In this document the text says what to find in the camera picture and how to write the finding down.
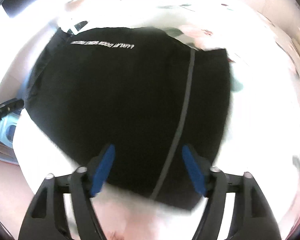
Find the black garment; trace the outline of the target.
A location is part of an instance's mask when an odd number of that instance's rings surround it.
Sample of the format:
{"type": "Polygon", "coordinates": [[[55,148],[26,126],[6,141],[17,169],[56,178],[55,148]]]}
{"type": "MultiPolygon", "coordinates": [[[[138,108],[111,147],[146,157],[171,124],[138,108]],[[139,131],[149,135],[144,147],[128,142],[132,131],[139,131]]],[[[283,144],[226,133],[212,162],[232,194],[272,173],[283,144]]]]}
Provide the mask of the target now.
{"type": "Polygon", "coordinates": [[[25,98],[32,121],[76,163],[113,144],[109,184],[184,210],[200,194],[181,149],[213,162],[229,105],[226,50],[195,50],[157,28],[58,29],[25,98]]]}

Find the light blue plastic stool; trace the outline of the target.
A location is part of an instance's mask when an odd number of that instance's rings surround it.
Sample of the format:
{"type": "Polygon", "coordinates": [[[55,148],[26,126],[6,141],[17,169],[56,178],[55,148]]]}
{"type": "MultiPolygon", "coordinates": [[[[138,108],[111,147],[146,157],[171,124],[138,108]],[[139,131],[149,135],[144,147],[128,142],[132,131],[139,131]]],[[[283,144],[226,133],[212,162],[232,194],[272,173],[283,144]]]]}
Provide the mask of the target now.
{"type": "Polygon", "coordinates": [[[21,110],[10,113],[0,121],[0,142],[9,148],[13,148],[13,137],[21,110]]]}

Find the green floral bed sheet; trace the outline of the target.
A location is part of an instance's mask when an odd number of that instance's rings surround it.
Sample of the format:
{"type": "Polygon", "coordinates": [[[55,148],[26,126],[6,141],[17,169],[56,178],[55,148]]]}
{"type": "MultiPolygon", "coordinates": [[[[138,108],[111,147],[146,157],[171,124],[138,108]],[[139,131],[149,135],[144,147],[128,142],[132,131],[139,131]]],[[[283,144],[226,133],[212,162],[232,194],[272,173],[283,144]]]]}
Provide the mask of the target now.
{"type": "MultiPolygon", "coordinates": [[[[199,36],[177,39],[203,42],[200,46],[211,49],[225,47],[234,60],[230,64],[230,114],[213,164],[235,175],[252,173],[269,202],[281,239],[286,239],[300,219],[300,56],[291,38],[252,9],[125,5],[93,11],[86,0],[57,23],[63,30],[70,23],[88,20],[84,30],[180,27],[188,33],[186,27],[197,32],[199,27],[207,27],[212,31],[210,37],[196,34],[199,36]]],[[[49,172],[64,175],[78,167],[34,124],[26,110],[21,111],[17,123],[13,150],[33,193],[49,172]]],[[[107,185],[93,205],[101,212],[101,225],[108,236],[190,239],[206,201],[200,200],[193,211],[181,211],[107,185]]]]}

